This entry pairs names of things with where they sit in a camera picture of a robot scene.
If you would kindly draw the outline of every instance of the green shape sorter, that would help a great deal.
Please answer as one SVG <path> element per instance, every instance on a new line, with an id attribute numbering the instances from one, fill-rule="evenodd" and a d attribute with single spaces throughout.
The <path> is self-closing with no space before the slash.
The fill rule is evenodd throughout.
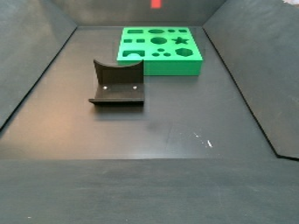
<path id="1" fill-rule="evenodd" d="M 127 27 L 116 61 L 144 60 L 144 75 L 199 75 L 202 54 L 187 27 Z"/>

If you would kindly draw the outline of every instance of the dark gray floor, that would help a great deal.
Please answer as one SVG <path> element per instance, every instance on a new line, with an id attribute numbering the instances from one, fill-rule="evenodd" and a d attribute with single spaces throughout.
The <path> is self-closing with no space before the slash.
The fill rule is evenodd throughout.
<path id="1" fill-rule="evenodd" d="M 144 109 L 122 112 L 88 103 L 92 60 L 114 62 L 120 28 L 76 31 L 1 132 L 0 223 L 298 223 L 299 164 L 275 158 L 192 31 L 202 76 L 147 77 Z"/>
<path id="2" fill-rule="evenodd" d="M 0 161 L 0 223 L 296 224 L 299 164 Z"/>
<path id="3" fill-rule="evenodd" d="M 116 64 L 122 28 L 79 28 L 1 132 L 0 158 L 274 158 L 200 27 L 200 77 L 146 77 L 144 107 L 88 102 L 92 60 Z"/>

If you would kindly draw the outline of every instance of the black plastic holder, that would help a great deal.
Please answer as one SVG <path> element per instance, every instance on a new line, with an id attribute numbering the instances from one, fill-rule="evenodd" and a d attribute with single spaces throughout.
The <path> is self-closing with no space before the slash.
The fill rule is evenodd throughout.
<path id="1" fill-rule="evenodd" d="M 94 60 L 98 73 L 98 92 L 94 104 L 143 104 L 144 62 L 131 66 L 108 66 Z"/>

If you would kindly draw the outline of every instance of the scratch mark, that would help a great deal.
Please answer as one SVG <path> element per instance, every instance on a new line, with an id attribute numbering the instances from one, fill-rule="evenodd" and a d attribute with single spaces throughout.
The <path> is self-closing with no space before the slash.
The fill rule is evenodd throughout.
<path id="1" fill-rule="evenodd" d="M 210 145 L 210 147 L 212 148 L 212 145 L 211 145 L 211 141 L 208 140 L 208 145 Z"/>

